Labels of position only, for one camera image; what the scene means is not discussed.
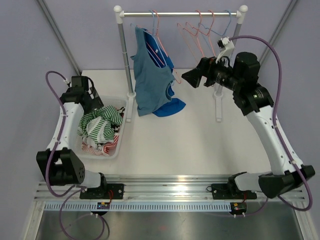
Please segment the green striped tank top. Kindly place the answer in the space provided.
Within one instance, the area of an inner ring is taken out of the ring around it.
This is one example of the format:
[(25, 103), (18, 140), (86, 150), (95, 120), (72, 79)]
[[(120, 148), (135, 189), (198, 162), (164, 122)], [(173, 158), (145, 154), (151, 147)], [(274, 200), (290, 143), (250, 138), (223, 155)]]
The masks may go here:
[(96, 144), (112, 143), (114, 135), (118, 133), (111, 127), (112, 106), (104, 106), (84, 114), (78, 124), (77, 134), (80, 137), (90, 137)]

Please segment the pink hanger of green top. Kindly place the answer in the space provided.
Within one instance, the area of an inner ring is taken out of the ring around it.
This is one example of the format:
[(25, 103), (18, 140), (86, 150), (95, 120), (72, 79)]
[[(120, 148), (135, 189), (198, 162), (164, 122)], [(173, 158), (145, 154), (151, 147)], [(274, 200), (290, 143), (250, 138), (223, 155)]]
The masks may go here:
[(196, 28), (195, 32), (193, 32), (193, 26), (187, 21), (184, 24), (178, 22), (176, 27), (189, 52), (195, 61), (198, 62), (200, 58), (204, 57), (204, 51), (198, 37), (199, 29)]

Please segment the red striped tank top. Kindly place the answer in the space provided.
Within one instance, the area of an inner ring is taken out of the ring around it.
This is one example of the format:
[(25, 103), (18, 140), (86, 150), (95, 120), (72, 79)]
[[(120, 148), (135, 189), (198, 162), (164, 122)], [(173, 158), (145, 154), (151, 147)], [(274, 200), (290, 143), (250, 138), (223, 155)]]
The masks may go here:
[(119, 140), (119, 133), (116, 133), (113, 138), (113, 142), (107, 143), (94, 143), (89, 137), (82, 137), (81, 149), (87, 153), (96, 156), (110, 157), (113, 155), (112, 151), (116, 149)]

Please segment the black striped tank top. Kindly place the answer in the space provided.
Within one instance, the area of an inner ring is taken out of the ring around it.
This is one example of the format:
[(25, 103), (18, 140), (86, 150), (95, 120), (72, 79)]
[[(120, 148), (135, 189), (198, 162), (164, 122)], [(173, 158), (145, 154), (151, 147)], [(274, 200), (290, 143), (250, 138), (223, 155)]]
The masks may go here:
[(115, 133), (120, 131), (121, 125), (123, 123), (124, 113), (126, 108), (124, 106), (120, 108), (116, 108), (112, 106), (112, 115), (110, 117), (111, 128), (114, 130)]

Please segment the pink hanger of black top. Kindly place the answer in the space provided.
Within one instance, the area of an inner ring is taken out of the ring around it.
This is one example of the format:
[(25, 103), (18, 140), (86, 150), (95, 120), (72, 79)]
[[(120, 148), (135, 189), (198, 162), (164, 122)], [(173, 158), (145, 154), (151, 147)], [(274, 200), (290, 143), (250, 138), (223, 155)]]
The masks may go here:
[(215, 23), (215, 14), (212, 10), (208, 11), (209, 16), (212, 18), (212, 22), (210, 24), (209, 29), (207, 31), (203, 31), (203, 30), (201, 30), (202, 21), (203, 21), (202, 14), (199, 10), (196, 10), (196, 12), (199, 14), (199, 17), (200, 17), (200, 21), (199, 21), (198, 25), (194, 26), (191, 23), (189, 23), (188, 21), (186, 21), (185, 25), (184, 25), (184, 29), (193, 37), (194, 43), (196, 44), (197, 48), (200, 50), (200, 53), (202, 54), (203, 57), (205, 56), (205, 52), (204, 52), (202, 45), (200, 43), (200, 36), (202, 36), (204, 38), (204, 41), (206, 43), (208, 43), (208, 46), (209, 46), (213, 56), (215, 57), (216, 53), (215, 53), (215, 50), (214, 50), (214, 47), (213, 47), (213, 44), (211, 41), (211, 37), (210, 37), (212, 27)]

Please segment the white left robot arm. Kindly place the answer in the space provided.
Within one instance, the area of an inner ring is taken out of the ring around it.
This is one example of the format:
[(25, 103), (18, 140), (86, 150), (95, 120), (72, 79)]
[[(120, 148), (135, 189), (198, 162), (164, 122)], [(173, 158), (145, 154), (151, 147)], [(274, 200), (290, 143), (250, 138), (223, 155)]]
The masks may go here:
[(80, 188), (81, 199), (103, 199), (108, 194), (105, 176), (86, 170), (73, 150), (81, 118), (103, 107), (103, 103), (89, 77), (72, 76), (66, 84), (68, 89), (61, 96), (54, 93), (60, 108), (59, 119), (46, 150), (36, 154), (36, 162), (53, 196), (65, 196), (54, 192), (53, 186), (69, 186)]

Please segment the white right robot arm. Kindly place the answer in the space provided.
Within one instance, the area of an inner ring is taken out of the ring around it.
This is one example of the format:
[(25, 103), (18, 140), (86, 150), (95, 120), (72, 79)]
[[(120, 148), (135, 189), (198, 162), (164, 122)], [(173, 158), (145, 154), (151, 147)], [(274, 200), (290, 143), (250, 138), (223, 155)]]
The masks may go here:
[(227, 193), (239, 198), (245, 191), (262, 192), (270, 199), (294, 190), (315, 175), (312, 165), (305, 165), (294, 152), (277, 117), (273, 116), (274, 102), (268, 90), (258, 83), (260, 63), (255, 54), (240, 52), (233, 66), (229, 58), (203, 57), (198, 65), (182, 74), (193, 88), (206, 78), (205, 87), (219, 84), (233, 92), (235, 105), (255, 129), (267, 154), (270, 172), (241, 172), (228, 179)]

